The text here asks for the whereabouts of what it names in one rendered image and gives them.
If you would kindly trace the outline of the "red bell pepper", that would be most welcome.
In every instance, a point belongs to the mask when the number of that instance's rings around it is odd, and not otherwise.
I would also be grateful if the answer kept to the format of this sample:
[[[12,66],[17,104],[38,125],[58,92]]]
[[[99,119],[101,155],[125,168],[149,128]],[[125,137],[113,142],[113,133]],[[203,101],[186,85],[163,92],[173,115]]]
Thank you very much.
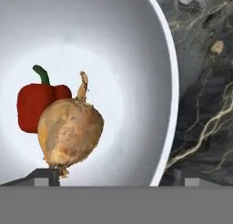
[[[37,133],[37,125],[43,111],[53,102],[71,98],[72,93],[66,85],[52,86],[45,69],[34,65],[33,70],[40,76],[39,84],[23,86],[17,95],[16,108],[18,126],[26,133]]]

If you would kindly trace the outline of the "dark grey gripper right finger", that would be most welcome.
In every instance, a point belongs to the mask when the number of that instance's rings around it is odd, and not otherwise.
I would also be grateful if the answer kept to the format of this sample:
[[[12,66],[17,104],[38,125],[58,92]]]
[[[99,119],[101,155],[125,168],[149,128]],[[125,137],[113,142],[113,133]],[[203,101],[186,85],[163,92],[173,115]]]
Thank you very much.
[[[215,179],[195,170],[172,168],[166,171],[160,180],[160,187],[208,187],[221,186]]]

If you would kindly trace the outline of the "brown onion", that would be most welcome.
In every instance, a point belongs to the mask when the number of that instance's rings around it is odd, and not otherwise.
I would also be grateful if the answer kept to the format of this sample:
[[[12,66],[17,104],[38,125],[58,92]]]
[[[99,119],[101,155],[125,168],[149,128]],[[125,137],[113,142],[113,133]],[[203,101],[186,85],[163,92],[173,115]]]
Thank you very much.
[[[64,98],[48,106],[37,126],[44,161],[65,178],[68,168],[84,161],[97,146],[105,120],[86,102],[88,77],[80,72],[82,83],[74,98]]]

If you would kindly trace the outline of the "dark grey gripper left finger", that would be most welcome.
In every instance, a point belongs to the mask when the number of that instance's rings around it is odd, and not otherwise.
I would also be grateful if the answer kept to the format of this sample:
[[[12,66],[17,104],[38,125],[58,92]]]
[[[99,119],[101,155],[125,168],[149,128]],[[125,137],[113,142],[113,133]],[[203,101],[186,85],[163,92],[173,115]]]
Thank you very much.
[[[59,171],[57,168],[37,168],[26,177],[6,182],[4,186],[59,187]]]

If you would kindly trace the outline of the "white bowl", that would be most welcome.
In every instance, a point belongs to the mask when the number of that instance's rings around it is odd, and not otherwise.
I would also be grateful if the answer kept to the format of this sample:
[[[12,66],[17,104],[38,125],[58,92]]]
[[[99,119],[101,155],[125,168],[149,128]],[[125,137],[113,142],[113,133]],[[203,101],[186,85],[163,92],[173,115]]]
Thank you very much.
[[[45,162],[20,130],[16,99],[42,66],[54,85],[77,90],[102,114],[98,146],[70,168],[68,186],[155,186],[177,123],[178,69],[156,0],[0,0],[0,184]]]

